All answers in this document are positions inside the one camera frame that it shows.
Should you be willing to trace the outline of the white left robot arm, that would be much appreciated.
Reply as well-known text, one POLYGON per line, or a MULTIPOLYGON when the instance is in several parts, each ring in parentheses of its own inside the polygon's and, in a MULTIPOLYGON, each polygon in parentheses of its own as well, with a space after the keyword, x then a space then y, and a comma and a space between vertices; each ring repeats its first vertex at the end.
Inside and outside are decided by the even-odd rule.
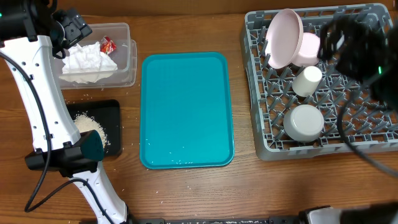
POLYGON ((104 170, 98 132, 78 130, 53 74, 55 59, 65 58, 67 49, 90 34, 76 10, 61 10, 56 1, 1 2, 1 57, 16 81, 33 137, 28 168, 57 171, 76 185, 98 223, 132 223, 104 170))

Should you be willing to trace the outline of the large white plate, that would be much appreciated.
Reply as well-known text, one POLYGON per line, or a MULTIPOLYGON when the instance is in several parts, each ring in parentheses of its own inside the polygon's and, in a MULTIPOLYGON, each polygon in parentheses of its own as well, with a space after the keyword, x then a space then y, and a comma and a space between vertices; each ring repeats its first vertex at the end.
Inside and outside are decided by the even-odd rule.
POLYGON ((303 40, 300 16, 292 9, 279 11, 269 25, 266 40, 269 66, 274 69, 288 66, 297 56, 303 40))

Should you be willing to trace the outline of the white napkin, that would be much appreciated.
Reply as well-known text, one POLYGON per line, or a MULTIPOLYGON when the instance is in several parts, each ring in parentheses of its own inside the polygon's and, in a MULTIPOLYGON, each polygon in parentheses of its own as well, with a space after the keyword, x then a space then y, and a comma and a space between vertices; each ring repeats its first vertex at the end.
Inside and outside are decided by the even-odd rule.
POLYGON ((107 55, 100 51, 100 43, 95 42, 91 45, 71 47, 69 56, 62 62, 62 75, 60 79, 68 82, 87 84, 95 83, 100 79, 108 78, 118 69, 117 64, 107 55))

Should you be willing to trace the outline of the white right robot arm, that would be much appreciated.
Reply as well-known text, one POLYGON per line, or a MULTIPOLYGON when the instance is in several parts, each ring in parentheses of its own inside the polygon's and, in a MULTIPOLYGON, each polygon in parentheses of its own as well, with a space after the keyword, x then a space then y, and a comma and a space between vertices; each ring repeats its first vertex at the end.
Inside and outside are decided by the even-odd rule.
MULTIPOLYGON (((397 28, 387 33, 372 30, 341 17, 320 29, 318 58, 339 55, 335 70, 368 87, 374 100, 397 110, 397 28)), ((301 211, 293 223, 397 223, 397 202, 366 208, 337 209, 330 206, 301 211)))

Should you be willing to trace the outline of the red snack wrapper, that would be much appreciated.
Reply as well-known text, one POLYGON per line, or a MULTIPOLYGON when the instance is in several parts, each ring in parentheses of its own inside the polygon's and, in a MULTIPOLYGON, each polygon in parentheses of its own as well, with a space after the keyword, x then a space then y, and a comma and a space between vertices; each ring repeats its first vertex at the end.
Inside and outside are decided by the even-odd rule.
POLYGON ((100 42, 100 51, 104 54, 111 54, 117 49, 117 45, 108 36, 104 36, 100 42))

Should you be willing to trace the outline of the small pink bowl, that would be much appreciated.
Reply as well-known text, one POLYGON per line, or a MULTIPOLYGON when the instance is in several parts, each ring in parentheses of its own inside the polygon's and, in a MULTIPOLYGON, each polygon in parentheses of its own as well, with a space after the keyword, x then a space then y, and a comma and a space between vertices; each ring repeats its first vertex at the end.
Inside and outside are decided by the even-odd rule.
POLYGON ((310 32, 303 33, 302 44, 298 54, 292 60, 292 64, 301 67, 314 66, 318 63, 318 50, 320 38, 310 32))

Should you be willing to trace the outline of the white cup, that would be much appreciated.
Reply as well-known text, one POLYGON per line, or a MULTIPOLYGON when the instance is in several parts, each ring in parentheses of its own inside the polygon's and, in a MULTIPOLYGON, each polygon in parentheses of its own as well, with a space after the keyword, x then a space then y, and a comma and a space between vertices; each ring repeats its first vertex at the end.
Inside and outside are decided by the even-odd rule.
POLYGON ((312 95, 322 79, 322 71, 316 66, 306 67, 292 83, 293 91, 301 97, 312 95))

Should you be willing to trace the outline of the grey saucer bowl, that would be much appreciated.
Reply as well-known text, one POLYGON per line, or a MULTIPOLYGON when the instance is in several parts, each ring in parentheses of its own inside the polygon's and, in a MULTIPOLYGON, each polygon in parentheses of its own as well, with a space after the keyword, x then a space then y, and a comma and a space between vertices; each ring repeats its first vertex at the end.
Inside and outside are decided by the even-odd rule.
POLYGON ((316 140, 324 127, 324 118, 320 110, 311 105, 300 105, 289 110, 284 116, 285 133, 298 142, 316 140))

